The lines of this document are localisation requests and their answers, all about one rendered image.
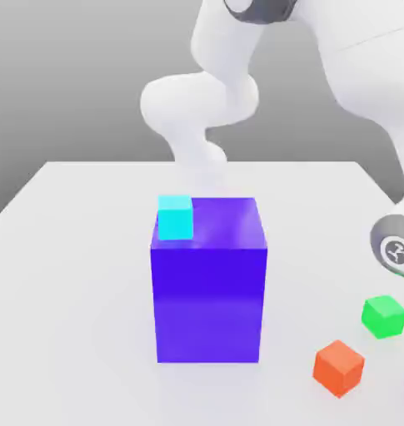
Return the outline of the small cyan cube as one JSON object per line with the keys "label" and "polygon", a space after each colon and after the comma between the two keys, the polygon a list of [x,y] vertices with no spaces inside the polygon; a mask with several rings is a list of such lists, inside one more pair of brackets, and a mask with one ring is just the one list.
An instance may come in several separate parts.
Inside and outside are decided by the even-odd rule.
{"label": "small cyan cube", "polygon": [[157,209],[160,240],[191,240],[193,238],[193,205],[190,196],[159,196]]}

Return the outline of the small orange cube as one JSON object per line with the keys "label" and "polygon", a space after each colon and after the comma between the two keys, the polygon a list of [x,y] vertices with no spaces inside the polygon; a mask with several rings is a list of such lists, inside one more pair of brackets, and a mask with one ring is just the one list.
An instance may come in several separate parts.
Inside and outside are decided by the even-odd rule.
{"label": "small orange cube", "polygon": [[340,340],[316,353],[312,377],[337,398],[361,381],[365,358]]}

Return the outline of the small green cube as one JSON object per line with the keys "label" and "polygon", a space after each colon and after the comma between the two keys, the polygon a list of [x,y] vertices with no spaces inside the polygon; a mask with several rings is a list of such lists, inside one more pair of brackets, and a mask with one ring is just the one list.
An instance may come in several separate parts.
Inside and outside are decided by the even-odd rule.
{"label": "small green cube", "polygon": [[404,308],[390,295],[365,300],[363,325],[377,338],[398,336],[404,329]]}

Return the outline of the large blue box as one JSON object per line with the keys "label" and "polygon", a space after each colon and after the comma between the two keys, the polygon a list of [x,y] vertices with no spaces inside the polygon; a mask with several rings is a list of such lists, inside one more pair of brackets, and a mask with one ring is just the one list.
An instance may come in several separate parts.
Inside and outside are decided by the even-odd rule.
{"label": "large blue box", "polygon": [[267,241],[252,198],[195,198],[193,237],[150,246],[157,360],[256,363]]}

